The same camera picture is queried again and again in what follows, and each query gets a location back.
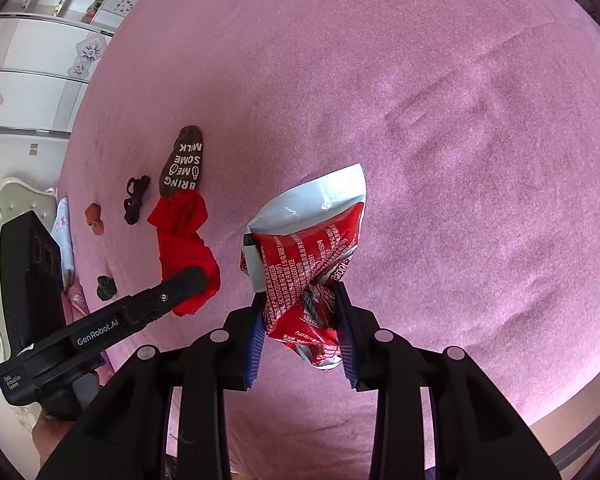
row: small crumpled cloth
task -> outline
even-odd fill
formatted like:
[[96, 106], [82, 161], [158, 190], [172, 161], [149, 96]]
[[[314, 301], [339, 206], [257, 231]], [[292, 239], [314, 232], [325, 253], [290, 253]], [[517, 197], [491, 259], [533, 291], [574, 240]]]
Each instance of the small crumpled cloth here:
[[197, 230], [206, 222], [205, 201], [195, 190], [181, 190], [161, 198], [147, 221], [156, 227], [162, 279], [188, 267], [200, 267], [208, 279], [206, 290], [173, 309], [177, 316], [195, 314], [220, 289], [220, 267]]

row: pink bedsheet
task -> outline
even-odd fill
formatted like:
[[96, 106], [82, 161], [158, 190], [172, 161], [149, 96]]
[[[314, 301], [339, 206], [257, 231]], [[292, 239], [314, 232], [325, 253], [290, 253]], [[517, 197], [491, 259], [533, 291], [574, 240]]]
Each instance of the pink bedsheet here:
[[[195, 316], [112, 348], [115, 368], [248, 304], [245, 224], [280, 192], [360, 162], [355, 304], [416, 346], [467, 348], [529, 423], [600, 370], [600, 28], [573, 0], [140, 0], [90, 83], [59, 186], [91, 310], [100, 274], [120, 296], [159, 282], [146, 218], [188, 124], [205, 135], [200, 234], [222, 287]], [[154, 181], [129, 226], [126, 181], [143, 174]], [[78, 220], [91, 202], [103, 237]], [[237, 470], [368, 475], [375, 395], [341, 369], [267, 341], [253, 390], [226, 403]]]

